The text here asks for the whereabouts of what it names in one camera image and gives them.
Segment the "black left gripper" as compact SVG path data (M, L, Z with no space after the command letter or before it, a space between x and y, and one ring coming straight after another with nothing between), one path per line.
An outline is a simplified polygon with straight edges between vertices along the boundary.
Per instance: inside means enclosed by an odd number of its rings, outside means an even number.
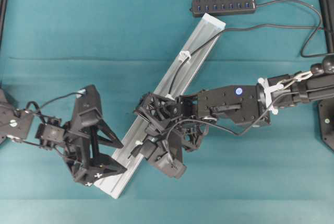
M90 157L90 140L68 131L69 123L61 126L61 119L49 118L38 127L35 138L41 148L55 150L65 162L73 180L85 186L95 181L118 174L127 169L106 154ZM90 126L92 144L101 144L114 148L123 148L122 142L110 129L105 120Z

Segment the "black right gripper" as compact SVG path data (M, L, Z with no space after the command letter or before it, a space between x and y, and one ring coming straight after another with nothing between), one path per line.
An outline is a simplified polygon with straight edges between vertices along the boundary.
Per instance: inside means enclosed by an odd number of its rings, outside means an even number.
M148 139L130 152L130 156L137 157L142 154L146 159L156 160L154 152L157 149L155 143L162 141L172 126L173 132L182 136L182 146L187 152L198 149L202 139L208 133L208 127L198 120L196 96L179 96L175 100L154 93L146 93L140 99L134 113L148 123L145 133Z

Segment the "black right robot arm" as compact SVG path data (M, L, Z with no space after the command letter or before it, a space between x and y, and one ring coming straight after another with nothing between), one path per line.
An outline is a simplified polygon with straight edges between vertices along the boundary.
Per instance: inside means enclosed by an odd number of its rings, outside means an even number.
M333 147L333 56L306 72L260 78L253 86L230 85L176 98L150 92L135 109L148 123L147 138L136 144L131 155L181 161L182 152L198 149L208 128L220 118L247 132L269 125L279 109L311 102L318 103L322 140Z

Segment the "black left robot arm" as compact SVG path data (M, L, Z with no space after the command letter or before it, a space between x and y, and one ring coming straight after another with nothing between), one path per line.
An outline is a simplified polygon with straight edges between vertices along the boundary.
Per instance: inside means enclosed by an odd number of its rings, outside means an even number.
M95 85L73 93L76 97L71 120L62 124L42 114L41 106L29 101L24 109L10 104L1 91L1 141L9 138L27 144L33 119L41 121L35 134L37 147L55 150L66 163L75 182L91 187L97 180L127 169L99 150L100 145L122 148L123 144L103 119L100 94Z

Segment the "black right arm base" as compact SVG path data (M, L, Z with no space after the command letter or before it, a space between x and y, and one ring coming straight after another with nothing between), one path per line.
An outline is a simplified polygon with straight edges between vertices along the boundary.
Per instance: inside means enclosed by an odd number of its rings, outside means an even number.
M322 141L331 149L333 143L333 98L321 100L318 104L319 126Z

